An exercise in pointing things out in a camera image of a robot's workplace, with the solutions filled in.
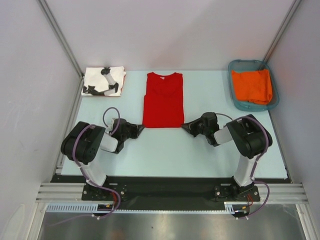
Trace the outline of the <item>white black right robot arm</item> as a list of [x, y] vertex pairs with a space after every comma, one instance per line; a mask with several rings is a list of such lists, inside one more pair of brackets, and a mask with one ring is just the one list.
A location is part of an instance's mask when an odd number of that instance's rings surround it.
[[239, 162], [232, 176], [235, 185], [230, 188], [230, 194], [235, 200], [242, 201], [248, 196], [248, 186], [255, 182], [258, 162], [273, 144], [273, 139], [252, 114], [231, 119], [222, 128], [218, 124], [218, 115], [205, 112], [201, 117], [183, 123], [181, 128], [193, 137], [205, 136], [208, 144], [213, 147], [234, 142], [239, 152]]

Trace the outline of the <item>red t shirt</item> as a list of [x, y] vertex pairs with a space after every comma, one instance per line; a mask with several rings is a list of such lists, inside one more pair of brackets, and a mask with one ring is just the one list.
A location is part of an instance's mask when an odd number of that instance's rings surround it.
[[179, 128], [185, 121], [183, 75], [147, 74], [142, 124], [146, 128]]

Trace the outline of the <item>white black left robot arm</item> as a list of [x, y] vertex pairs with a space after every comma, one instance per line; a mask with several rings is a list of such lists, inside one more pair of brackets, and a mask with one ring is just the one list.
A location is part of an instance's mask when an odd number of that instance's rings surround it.
[[105, 184], [107, 175], [95, 160], [99, 150], [119, 154], [128, 139], [137, 139], [144, 130], [143, 124], [133, 124], [123, 118], [114, 118], [111, 127], [90, 125], [80, 121], [63, 140], [60, 151], [75, 162], [93, 194], [100, 200], [110, 196], [111, 188]]

